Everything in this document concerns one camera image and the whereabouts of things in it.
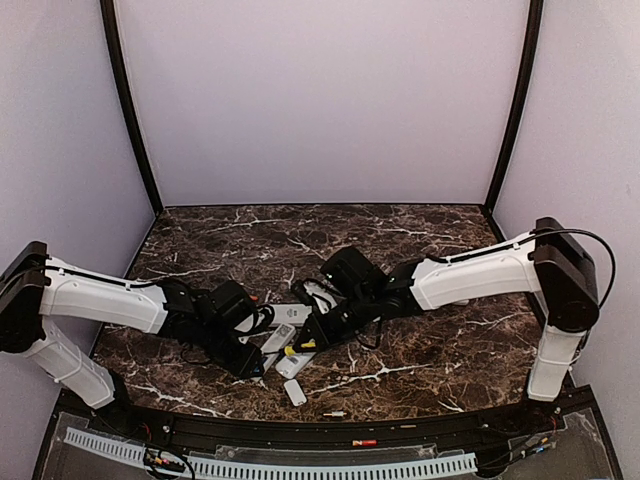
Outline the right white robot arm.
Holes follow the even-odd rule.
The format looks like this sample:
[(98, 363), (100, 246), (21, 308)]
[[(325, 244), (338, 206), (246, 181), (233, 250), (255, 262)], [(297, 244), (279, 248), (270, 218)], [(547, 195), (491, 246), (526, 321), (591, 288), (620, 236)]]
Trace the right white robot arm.
[(390, 272), (354, 246), (334, 253), (321, 267), (339, 296), (327, 312), (314, 308), (293, 349), (323, 352), (345, 343), (374, 321), (413, 317), (464, 301), (522, 294), (534, 298), (544, 316), (527, 398), (510, 413), (521, 434), (534, 432), (549, 416), (549, 405), (585, 340), (598, 322), (608, 293), (598, 291), (593, 257), (579, 242), (587, 237), (608, 253), (611, 246), (584, 229), (566, 228), (553, 217), (537, 219), (532, 230), (512, 239), (446, 257), (424, 256)]

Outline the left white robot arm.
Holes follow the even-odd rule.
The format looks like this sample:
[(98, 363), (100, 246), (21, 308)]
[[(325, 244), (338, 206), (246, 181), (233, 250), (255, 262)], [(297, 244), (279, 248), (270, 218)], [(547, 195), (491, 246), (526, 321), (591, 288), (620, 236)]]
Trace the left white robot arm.
[(144, 282), (106, 276), (51, 256), (32, 241), (1, 275), (1, 350), (34, 361), (75, 393), (120, 436), (141, 427), (117, 375), (96, 364), (56, 325), (58, 317), (133, 328), (201, 348), (238, 379), (264, 373), (262, 353), (239, 339), (237, 326), (259, 307), (235, 281), (214, 290), (175, 278)]

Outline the slim white QR-code remote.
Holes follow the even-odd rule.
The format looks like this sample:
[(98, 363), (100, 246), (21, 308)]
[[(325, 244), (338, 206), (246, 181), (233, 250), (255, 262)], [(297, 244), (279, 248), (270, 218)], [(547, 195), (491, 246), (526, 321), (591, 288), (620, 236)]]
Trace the slim white QR-code remote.
[(266, 371), (279, 358), (280, 351), (294, 338), (296, 328), (288, 324), (279, 325), (261, 347), (263, 373), (254, 375), (251, 380), (258, 382)]

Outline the yellow handled screwdriver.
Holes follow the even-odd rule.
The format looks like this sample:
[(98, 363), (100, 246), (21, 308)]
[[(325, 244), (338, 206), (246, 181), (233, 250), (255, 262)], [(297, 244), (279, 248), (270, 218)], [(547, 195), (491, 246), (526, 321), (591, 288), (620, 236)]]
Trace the yellow handled screwdriver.
[(283, 354), (286, 357), (292, 357), (294, 355), (300, 355), (304, 353), (315, 353), (317, 346), (314, 341), (302, 343), (300, 345), (286, 346), (283, 348)]

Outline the white battery cover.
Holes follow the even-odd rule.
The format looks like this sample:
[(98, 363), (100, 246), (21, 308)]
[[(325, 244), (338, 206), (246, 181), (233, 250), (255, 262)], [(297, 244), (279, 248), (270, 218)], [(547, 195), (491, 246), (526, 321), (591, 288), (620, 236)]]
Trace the white battery cover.
[(307, 397), (296, 379), (287, 380), (283, 386), (293, 406), (298, 407), (307, 402)]

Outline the white remote with battery bay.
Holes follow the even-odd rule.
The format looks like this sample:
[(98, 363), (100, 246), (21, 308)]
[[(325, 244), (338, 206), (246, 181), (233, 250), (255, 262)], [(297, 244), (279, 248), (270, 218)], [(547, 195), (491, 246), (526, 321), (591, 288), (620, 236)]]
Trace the white remote with battery bay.
[(285, 379), (292, 380), (315, 355), (315, 352), (310, 352), (283, 357), (276, 363), (275, 370)]

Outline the wide white remote control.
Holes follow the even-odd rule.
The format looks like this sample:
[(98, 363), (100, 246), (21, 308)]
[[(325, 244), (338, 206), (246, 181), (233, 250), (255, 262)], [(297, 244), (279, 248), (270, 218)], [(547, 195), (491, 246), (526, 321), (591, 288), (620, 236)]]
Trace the wide white remote control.
[(304, 304), (274, 304), (271, 305), (271, 309), (274, 314), (270, 328), (277, 328), (282, 324), (299, 328), (312, 312), (312, 307)]

